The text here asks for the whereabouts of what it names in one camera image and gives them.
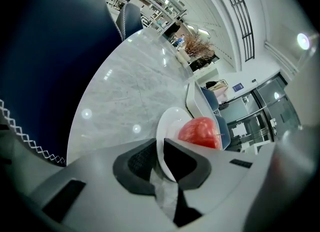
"round light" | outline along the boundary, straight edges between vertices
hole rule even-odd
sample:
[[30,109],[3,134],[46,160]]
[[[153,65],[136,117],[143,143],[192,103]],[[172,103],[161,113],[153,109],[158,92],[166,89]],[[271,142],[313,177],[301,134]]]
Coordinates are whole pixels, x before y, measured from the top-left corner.
[[141,131],[141,126],[140,126],[139,124],[135,124],[135,125],[132,127],[132,131],[133,131],[135,134],[140,133],[140,131]]
[[81,116],[82,116],[84,119],[89,119],[89,118],[91,118],[91,117],[92,117],[92,111],[91,111],[91,109],[86,108],[86,109],[82,110]]
[[303,50],[308,50],[310,48],[310,41],[305,34],[303,33],[298,34],[298,36],[296,37],[296,40],[298,41],[299,46]]

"chair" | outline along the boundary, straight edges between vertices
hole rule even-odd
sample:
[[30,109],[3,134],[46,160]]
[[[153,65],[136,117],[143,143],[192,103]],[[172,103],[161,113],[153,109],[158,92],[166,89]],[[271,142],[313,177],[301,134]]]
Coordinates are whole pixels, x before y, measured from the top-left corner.
[[204,94],[206,100],[208,101],[212,111],[216,111],[219,108],[219,102],[216,95],[211,90],[201,87],[202,93]]
[[0,53],[0,114],[25,146],[65,166],[81,97],[122,36],[105,0],[24,2]]
[[220,116],[215,115],[216,120],[218,121],[220,134],[221,134],[221,141],[222,141],[222,149],[225,150],[231,143],[229,129],[226,123],[226,120]]
[[132,3],[126,3],[122,7],[115,23],[120,29],[123,40],[144,28],[140,8]]

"dried plant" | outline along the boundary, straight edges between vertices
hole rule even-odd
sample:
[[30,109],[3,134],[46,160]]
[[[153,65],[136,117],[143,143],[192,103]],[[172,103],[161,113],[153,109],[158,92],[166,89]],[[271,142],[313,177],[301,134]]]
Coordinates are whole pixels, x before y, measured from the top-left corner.
[[190,57],[203,58],[208,60],[214,55],[214,51],[211,49],[212,44],[207,40],[201,39],[199,33],[195,35],[188,35],[185,38],[185,52]]

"white marble tabletop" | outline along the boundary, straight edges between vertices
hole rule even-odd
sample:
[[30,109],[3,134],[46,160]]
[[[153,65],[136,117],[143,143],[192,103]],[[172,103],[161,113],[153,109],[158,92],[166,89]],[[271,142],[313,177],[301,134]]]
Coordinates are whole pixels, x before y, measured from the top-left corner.
[[155,138],[170,107],[186,109],[191,69],[152,28],[122,42],[95,73],[76,110],[67,165],[93,150]]

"black metal railing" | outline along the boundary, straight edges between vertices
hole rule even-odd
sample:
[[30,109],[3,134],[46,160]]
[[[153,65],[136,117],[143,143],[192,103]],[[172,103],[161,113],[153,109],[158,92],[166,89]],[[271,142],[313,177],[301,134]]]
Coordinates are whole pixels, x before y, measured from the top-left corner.
[[245,62],[255,58],[255,39],[245,0],[229,0],[240,25]]

